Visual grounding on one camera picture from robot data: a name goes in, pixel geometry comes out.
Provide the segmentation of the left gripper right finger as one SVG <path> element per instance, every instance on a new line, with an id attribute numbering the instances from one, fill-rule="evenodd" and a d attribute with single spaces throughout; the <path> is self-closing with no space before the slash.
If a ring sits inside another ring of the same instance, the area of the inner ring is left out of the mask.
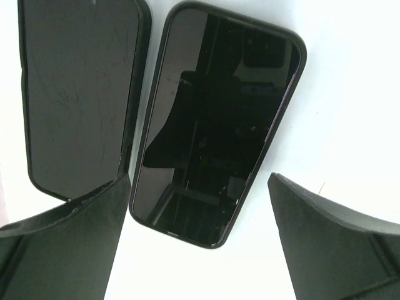
<path id="1" fill-rule="evenodd" d="M 399 224 L 278 173 L 270 175 L 268 188 L 297 299 L 399 299 Z"/>

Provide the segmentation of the black phone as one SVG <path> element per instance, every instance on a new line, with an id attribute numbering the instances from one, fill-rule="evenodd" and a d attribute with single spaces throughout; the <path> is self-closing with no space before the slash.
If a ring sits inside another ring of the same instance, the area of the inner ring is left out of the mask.
<path id="1" fill-rule="evenodd" d="M 151 33 L 146 1 L 19 1 L 27 168 L 64 201 L 125 173 Z"/>
<path id="2" fill-rule="evenodd" d="M 306 58 L 290 29 L 200 1 L 175 5 L 162 30 L 131 216 L 184 242 L 221 247 Z"/>

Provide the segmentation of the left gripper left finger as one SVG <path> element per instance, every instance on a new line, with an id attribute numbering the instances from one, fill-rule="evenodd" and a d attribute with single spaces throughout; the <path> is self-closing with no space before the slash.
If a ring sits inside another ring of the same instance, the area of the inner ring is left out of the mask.
<path id="1" fill-rule="evenodd" d="M 1 227 L 1 299 L 104 299 L 129 195 L 124 175 Z"/>

